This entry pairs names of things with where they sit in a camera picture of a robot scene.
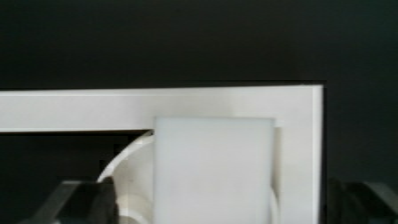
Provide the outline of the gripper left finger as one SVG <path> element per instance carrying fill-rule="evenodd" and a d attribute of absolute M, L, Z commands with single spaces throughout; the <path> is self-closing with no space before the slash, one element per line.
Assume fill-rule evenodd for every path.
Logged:
<path fill-rule="evenodd" d="M 34 215 L 18 224 L 119 224 L 114 179 L 64 181 Z"/>

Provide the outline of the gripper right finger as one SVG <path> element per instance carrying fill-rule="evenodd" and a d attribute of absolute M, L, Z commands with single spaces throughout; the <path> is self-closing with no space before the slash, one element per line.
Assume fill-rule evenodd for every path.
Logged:
<path fill-rule="evenodd" d="M 398 193 L 384 183 L 329 180 L 326 224 L 398 224 Z"/>

